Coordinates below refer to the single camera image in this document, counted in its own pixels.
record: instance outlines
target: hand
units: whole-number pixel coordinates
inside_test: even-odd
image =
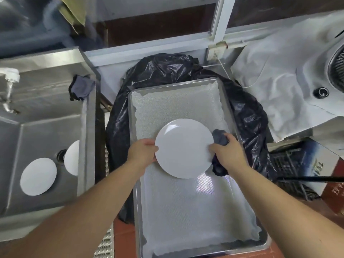
[[[232,134],[225,133],[229,143],[226,146],[219,144],[211,144],[209,150],[214,152],[220,164],[227,169],[228,174],[241,170],[247,166],[245,153],[240,143],[235,139]]]
[[[145,168],[156,161],[154,154],[159,148],[154,143],[153,139],[148,138],[133,143],[128,151],[127,163],[134,165],[139,170],[143,170],[144,173]]]

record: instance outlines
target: plate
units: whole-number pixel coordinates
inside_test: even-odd
[[[32,161],[24,169],[20,178],[20,187],[26,195],[40,195],[54,183],[57,168],[49,158],[39,158]]]
[[[157,135],[155,153],[159,165],[176,178],[195,178],[208,170],[214,139],[209,129],[193,119],[177,119]]]
[[[79,169],[79,143],[80,140],[77,140],[71,144],[63,159],[67,171],[74,176],[78,175]]]

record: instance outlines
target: stainless steel sink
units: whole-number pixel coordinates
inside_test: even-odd
[[[105,176],[99,76],[76,49],[0,60],[0,67],[17,68],[11,107],[0,107],[0,241],[19,238],[46,217],[82,194]],[[96,81],[85,101],[70,101],[68,87],[75,74]],[[0,95],[6,82],[0,77]],[[80,140],[78,176],[67,172],[57,153]],[[41,157],[52,159],[58,174],[52,187],[38,196],[20,188],[24,168]]]

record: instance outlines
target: fan grille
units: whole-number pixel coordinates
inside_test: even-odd
[[[341,92],[344,92],[344,45],[333,56],[328,69],[329,81]]]

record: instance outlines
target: white window frame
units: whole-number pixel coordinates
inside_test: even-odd
[[[319,13],[298,16],[227,29],[234,3],[235,0],[218,0],[210,32],[98,49],[87,51],[85,54],[93,65],[97,67],[137,60],[160,52],[184,53],[206,49],[210,45],[223,40],[227,42],[229,48],[244,47],[253,40],[262,39],[278,29],[290,26],[306,18],[329,14]]]

